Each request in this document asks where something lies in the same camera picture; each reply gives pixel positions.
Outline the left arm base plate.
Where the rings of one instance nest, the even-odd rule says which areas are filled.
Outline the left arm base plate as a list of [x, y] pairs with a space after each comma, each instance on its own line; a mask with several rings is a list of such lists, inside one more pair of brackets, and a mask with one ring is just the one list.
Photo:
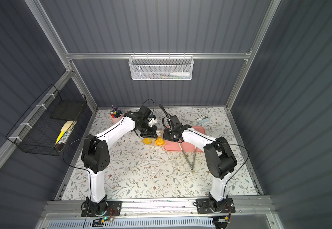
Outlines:
[[102, 201], [99, 203], [86, 199], [81, 205], [81, 217], [114, 217], [119, 216], [122, 209], [122, 201]]

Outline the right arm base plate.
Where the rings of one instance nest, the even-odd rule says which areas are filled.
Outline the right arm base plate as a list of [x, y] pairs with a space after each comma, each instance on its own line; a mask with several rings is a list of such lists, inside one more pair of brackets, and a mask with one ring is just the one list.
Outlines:
[[218, 214], [235, 213], [235, 206], [232, 198], [225, 198], [221, 201], [215, 201], [213, 198], [198, 198], [193, 205], [197, 208], [198, 214]]

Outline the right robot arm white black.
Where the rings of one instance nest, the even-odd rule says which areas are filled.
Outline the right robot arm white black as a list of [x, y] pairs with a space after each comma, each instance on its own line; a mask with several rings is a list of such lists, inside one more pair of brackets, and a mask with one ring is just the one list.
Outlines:
[[232, 173], [238, 162], [228, 141], [224, 137], [210, 137], [196, 131], [190, 125], [183, 125], [176, 115], [166, 114], [166, 119], [168, 126], [162, 121], [165, 140], [190, 143], [204, 152], [208, 170], [213, 176], [208, 200], [211, 211], [235, 212], [233, 204], [229, 203], [226, 185], [233, 177]]

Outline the pink plastic tray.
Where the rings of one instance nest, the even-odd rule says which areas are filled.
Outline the pink plastic tray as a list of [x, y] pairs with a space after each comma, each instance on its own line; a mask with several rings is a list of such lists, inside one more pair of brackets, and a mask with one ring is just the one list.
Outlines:
[[194, 139], [191, 139], [191, 132], [186, 131], [187, 137], [186, 141], [184, 142], [171, 142], [166, 141], [166, 144], [164, 145], [164, 150], [170, 151], [170, 152], [181, 152], [182, 150], [184, 152], [194, 152], [195, 150], [197, 152], [202, 152], [203, 150], [201, 148], [198, 148], [199, 146], [203, 147], [200, 143], [197, 143], [197, 140], [201, 140], [202, 137], [194, 137]]

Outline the yellow notepad in basket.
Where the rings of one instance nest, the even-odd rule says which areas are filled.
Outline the yellow notepad in basket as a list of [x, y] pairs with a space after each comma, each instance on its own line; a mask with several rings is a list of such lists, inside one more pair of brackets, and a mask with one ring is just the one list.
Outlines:
[[77, 121], [67, 121], [61, 128], [55, 144], [60, 145], [62, 143], [66, 143], [76, 124]]

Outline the white marker in basket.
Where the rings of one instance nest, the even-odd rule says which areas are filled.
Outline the white marker in basket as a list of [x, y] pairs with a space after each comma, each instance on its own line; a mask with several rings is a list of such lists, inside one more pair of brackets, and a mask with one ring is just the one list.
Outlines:
[[167, 74], [168, 77], [189, 79], [191, 76], [190, 72], [170, 72]]

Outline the pink pen cup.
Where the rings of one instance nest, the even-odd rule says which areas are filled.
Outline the pink pen cup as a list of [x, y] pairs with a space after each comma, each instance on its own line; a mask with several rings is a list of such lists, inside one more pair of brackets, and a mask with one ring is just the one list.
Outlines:
[[122, 110], [120, 110], [118, 107], [112, 106], [112, 110], [110, 111], [110, 117], [113, 124], [116, 124], [124, 117], [124, 114]]

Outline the small pale green eraser box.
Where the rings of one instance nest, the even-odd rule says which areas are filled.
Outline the small pale green eraser box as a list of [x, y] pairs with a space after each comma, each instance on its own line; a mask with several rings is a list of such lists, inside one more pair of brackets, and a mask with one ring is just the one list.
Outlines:
[[197, 124], [202, 125], [202, 124], [207, 123], [209, 121], [210, 121], [210, 118], [207, 115], [205, 115], [205, 116], [200, 117], [200, 118], [197, 119]]

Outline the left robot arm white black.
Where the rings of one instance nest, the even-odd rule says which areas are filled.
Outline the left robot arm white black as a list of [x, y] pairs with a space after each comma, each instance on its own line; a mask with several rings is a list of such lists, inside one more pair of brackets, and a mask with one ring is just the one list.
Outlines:
[[105, 191], [105, 169], [110, 164], [109, 149], [125, 134], [139, 131], [143, 138], [157, 138], [157, 119], [146, 106], [136, 112], [127, 112], [107, 130], [84, 138], [81, 160], [88, 172], [89, 195], [83, 210], [97, 216], [105, 215], [109, 206]]

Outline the black slab in side basket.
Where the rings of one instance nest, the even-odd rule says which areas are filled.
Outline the black slab in side basket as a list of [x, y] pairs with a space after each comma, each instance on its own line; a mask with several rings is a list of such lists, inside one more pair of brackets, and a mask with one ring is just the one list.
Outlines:
[[85, 102], [62, 100], [50, 113], [51, 119], [77, 121], [85, 108]]

